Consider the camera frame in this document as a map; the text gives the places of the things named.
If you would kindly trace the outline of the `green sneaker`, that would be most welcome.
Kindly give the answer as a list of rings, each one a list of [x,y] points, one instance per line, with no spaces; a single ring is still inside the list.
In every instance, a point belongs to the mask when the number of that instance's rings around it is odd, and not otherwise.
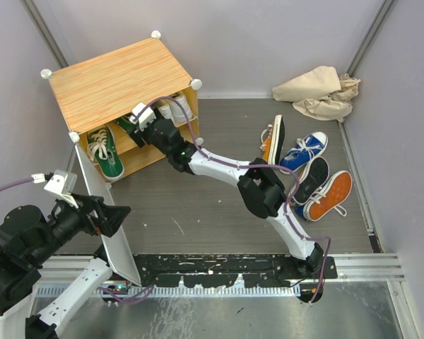
[[[117,181],[124,174],[124,165],[119,159],[114,135],[107,125],[87,133],[87,154],[109,182]]]
[[[123,131],[125,131],[127,135],[132,135],[135,130],[137,130],[137,125],[131,121],[130,114],[125,114],[124,116],[115,119],[114,123],[116,123]]]

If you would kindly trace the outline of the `orange sneaker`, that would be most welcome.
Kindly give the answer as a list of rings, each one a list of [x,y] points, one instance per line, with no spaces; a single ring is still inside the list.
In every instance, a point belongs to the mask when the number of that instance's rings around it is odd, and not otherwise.
[[[333,210],[346,217],[347,210],[342,203],[350,196],[352,188],[353,179],[349,172],[343,170],[333,174],[303,206],[303,218],[316,222]]]
[[[279,165],[285,140],[285,125],[281,114],[276,115],[273,122],[267,125],[262,131],[260,139],[262,159],[269,165]]]

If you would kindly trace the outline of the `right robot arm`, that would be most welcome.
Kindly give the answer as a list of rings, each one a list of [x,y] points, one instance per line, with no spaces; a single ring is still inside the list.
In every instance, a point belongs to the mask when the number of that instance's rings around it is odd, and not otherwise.
[[[252,162],[216,155],[185,140],[172,121],[163,117],[147,122],[130,117],[133,130],[128,135],[138,146],[155,146],[178,172],[186,172],[225,182],[238,189],[244,205],[254,216],[267,220],[280,234],[296,270],[312,278],[324,269],[327,251],[302,228],[289,207],[282,181],[273,167],[257,158]]]

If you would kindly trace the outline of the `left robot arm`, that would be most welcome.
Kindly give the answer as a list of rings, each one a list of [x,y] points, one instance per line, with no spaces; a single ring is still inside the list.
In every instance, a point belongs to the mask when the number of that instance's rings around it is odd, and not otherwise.
[[[123,278],[127,262],[98,252],[52,304],[30,314],[44,263],[80,232],[115,235],[130,211],[99,196],[75,194],[73,203],[58,199],[48,218],[33,205],[9,212],[0,225],[0,338],[58,338],[101,284]]]

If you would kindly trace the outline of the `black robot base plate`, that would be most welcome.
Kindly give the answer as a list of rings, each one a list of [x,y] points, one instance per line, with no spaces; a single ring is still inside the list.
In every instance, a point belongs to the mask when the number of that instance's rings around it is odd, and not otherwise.
[[[338,277],[328,257],[309,270],[288,254],[138,254],[134,256],[137,286],[187,288],[232,287],[238,280],[246,288],[291,287],[300,280]]]

